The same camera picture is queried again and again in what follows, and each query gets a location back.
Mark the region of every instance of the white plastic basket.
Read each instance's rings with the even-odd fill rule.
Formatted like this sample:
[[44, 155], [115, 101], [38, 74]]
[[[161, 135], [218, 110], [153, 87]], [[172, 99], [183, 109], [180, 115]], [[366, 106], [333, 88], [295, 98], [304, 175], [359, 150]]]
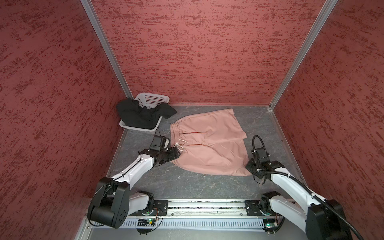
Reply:
[[[168, 103], [169, 102], [169, 97], [165, 95], [159, 95], [159, 94], [152, 94], [152, 93], [139, 93], [135, 100], [139, 101], [139, 106], [140, 107], [147, 107], [148, 109], [154, 108], [160, 103]], [[138, 127], [128, 127], [124, 124], [122, 120], [120, 120], [120, 127], [124, 127], [127, 129], [131, 130], [136, 130], [136, 131], [142, 131], [148, 134], [155, 134], [157, 127], [160, 124], [160, 121], [163, 117], [160, 117], [159, 120], [157, 121], [156, 127], [154, 129], [144, 129], [144, 128], [138, 128]]]

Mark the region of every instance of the dark gray surface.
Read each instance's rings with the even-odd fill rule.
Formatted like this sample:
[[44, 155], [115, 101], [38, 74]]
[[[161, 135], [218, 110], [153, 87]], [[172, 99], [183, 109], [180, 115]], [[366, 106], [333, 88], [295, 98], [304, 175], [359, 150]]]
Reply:
[[[162, 135], [170, 138], [170, 124], [178, 119], [198, 114], [232, 108], [237, 121], [247, 134], [244, 139], [248, 156], [251, 158], [252, 137], [260, 135], [265, 143], [267, 151], [271, 154], [271, 160], [280, 161], [292, 173], [302, 179], [302, 174], [296, 162], [290, 162], [284, 151], [282, 141], [276, 131], [276, 126], [270, 118], [266, 107], [247, 106], [175, 106], [177, 114], [169, 119], [163, 119], [159, 129]], [[112, 175], [115, 175], [132, 163], [137, 152], [148, 148], [153, 135], [129, 130], [124, 140], [119, 155], [112, 166]], [[276, 184], [266, 181], [260, 185], [253, 181], [252, 176], [223, 176], [205, 175], [183, 170], [173, 163], [166, 163], [154, 167], [146, 172], [135, 184], [133, 192], [144, 190], [151, 192], [155, 198], [259, 198], [261, 194], [276, 190], [285, 197], [288, 195]]]
[[188, 229], [156, 229], [147, 236], [139, 235], [136, 229], [92, 228], [89, 240], [195, 240], [195, 239], [219, 239], [219, 240], [308, 240], [305, 233], [285, 220], [276, 235], [267, 235], [266, 232], [246, 231], [212, 231], [212, 230], [188, 230]]

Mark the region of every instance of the black garment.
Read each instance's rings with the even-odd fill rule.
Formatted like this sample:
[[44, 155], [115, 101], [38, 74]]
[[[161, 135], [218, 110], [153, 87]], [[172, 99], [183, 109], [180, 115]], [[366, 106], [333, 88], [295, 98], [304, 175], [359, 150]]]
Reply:
[[167, 119], [177, 113], [168, 103], [161, 103], [148, 109], [147, 107], [141, 108], [138, 101], [130, 98], [119, 102], [116, 108], [126, 126], [144, 129], [154, 129], [161, 116]]

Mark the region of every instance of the red wall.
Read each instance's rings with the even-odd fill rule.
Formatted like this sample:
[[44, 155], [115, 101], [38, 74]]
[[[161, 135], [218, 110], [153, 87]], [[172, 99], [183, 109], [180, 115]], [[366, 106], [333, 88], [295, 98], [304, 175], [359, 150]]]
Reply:
[[71, 240], [124, 94], [79, 0], [0, 4], [1, 239]]
[[135, 96], [268, 105], [324, 0], [93, 0]]
[[339, 0], [275, 113], [308, 185], [384, 239], [384, 2]]

